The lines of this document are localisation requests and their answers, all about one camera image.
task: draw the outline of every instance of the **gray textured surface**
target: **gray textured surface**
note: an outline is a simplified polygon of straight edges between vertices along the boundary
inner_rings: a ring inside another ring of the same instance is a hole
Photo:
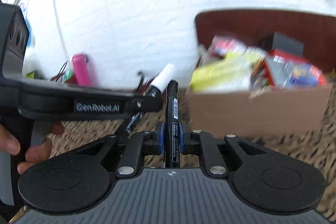
[[[0,216],[0,224],[7,224],[7,222]]]
[[[293,216],[259,212],[241,202],[225,180],[200,169],[144,169],[134,179],[120,180],[98,206],[71,216],[29,211],[15,224],[312,224],[329,223],[316,211]]]
[[[11,179],[11,156],[0,151],[0,200],[7,205],[14,205],[12,179]]]
[[[32,147],[44,143],[52,127],[53,122],[35,121],[31,133],[30,146]]]

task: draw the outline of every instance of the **black handle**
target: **black handle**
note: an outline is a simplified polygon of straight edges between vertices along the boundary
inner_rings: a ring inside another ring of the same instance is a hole
[[[26,161],[25,153],[30,147],[34,121],[27,119],[19,112],[1,115],[1,124],[18,139],[21,149],[18,155],[12,156],[0,151],[0,215],[8,221],[13,213],[23,206],[17,183],[20,174],[17,165]]]

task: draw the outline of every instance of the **white marker cap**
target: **white marker cap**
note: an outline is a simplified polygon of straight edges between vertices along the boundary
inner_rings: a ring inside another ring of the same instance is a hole
[[[161,92],[163,92],[167,88],[169,82],[174,77],[174,74],[175,66],[173,64],[168,64],[160,72],[160,74],[154,78],[151,85],[157,87]]]

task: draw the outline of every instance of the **white cable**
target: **white cable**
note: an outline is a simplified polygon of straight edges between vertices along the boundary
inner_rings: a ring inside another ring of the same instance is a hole
[[[65,45],[64,38],[63,38],[63,33],[62,33],[62,30],[61,30],[61,27],[60,27],[60,24],[59,24],[59,18],[58,18],[58,13],[57,13],[57,9],[56,9],[55,0],[52,0],[52,4],[53,4],[53,7],[54,7],[56,26],[57,26],[57,30],[58,30],[59,39],[61,41],[62,50],[63,50],[63,53],[65,54],[65,56],[68,60],[68,65],[70,65],[71,68],[72,68],[71,56],[68,54],[67,47]]]

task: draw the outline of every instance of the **pink bottle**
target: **pink bottle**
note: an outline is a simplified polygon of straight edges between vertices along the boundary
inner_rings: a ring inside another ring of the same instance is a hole
[[[72,57],[73,72],[78,85],[92,86],[88,70],[88,57],[86,54],[75,54]]]

